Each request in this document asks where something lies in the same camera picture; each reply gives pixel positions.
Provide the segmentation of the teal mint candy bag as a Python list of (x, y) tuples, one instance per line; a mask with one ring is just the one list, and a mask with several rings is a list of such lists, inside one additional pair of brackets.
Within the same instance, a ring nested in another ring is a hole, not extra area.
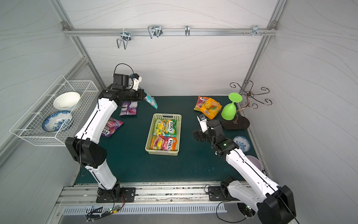
[(145, 96), (144, 100), (157, 110), (158, 105), (157, 105), (157, 102), (156, 102), (155, 98), (152, 97), (146, 91), (145, 91), (145, 94), (146, 94), (146, 96)]

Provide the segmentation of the green spring tea candy bag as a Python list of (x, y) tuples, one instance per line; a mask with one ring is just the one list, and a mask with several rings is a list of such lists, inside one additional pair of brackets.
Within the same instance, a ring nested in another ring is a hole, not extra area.
[(157, 119), (153, 128), (154, 136), (176, 137), (177, 121), (174, 119)]

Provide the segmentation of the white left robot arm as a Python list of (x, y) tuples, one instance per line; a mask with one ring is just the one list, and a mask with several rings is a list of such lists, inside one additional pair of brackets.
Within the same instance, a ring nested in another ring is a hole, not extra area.
[(140, 102), (147, 96), (144, 89), (105, 89), (97, 100), (97, 105), (85, 125), (75, 135), (65, 141), (72, 158), (84, 166), (98, 183), (100, 196), (106, 200), (121, 198), (120, 183), (107, 164), (107, 151), (99, 145), (105, 125), (122, 102)]

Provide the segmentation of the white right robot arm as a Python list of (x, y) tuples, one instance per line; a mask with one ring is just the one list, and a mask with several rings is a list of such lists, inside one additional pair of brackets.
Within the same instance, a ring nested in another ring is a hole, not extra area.
[(263, 224), (288, 224), (296, 219), (293, 192), (286, 185), (279, 186), (255, 166), (231, 139), (225, 137), (218, 120), (197, 117), (200, 130), (194, 132), (196, 141), (208, 141), (217, 156), (221, 156), (249, 184), (230, 177), (221, 182), (221, 194), (225, 200), (237, 199), (245, 205), (243, 214), (249, 211)]

